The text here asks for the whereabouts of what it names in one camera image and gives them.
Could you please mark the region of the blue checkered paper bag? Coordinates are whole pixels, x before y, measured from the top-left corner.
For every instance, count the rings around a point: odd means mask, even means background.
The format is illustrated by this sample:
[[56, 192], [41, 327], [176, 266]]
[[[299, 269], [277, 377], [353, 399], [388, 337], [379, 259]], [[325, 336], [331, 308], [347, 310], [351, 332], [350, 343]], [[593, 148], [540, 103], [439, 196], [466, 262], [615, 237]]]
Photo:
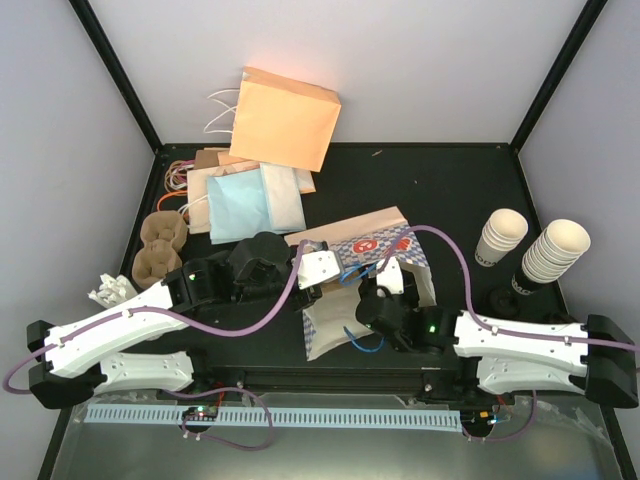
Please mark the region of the blue checkered paper bag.
[[408, 227], [408, 220], [394, 206], [285, 236], [291, 246], [302, 240], [326, 243], [342, 265], [341, 273], [320, 285], [322, 297], [302, 312], [309, 362], [371, 334], [356, 320], [356, 307], [368, 288], [382, 285], [414, 308], [436, 304], [427, 256], [414, 233], [399, 241], [383, 278], [375, 278], [389, 247]]

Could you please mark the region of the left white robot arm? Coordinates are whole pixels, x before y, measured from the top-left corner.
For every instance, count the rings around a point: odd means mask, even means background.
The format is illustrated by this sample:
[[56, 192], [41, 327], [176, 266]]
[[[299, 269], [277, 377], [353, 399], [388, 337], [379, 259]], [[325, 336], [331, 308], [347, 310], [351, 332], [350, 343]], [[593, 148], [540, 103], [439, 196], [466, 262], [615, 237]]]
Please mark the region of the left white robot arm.
[[2, 388], [33, 395], [52, 410], [130, 389], [183, 390], [205, 398], [215, 376], [188, 353], [127, 356], [125, 350], [187, 328], [219, 338], [253, 335], [283, 307], [313, 305], [336, 264], [324, 241], [290, 246], [277, 234], [258, 233], [231, 250], [187, 261], [103, 314], [61, 326], [30, 324], [30, 354], [4, 375]]

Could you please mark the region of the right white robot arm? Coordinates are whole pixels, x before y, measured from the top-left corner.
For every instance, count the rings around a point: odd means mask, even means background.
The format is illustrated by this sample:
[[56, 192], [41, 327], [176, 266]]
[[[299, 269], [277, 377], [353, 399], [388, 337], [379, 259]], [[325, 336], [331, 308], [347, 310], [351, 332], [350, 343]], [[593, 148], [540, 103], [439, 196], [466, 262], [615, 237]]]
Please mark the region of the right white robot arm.
[[397, 352], [456, 361], [437, 370], [445, 377], [445, 401], [560, 391], [608, 407], [638, 407], [639, 347], [610, 318], [540, 324], [480, 316], [471, 304], [421, 307], [413, 276], [394, 261], [388, 252], [358, 268], [356, 319]]

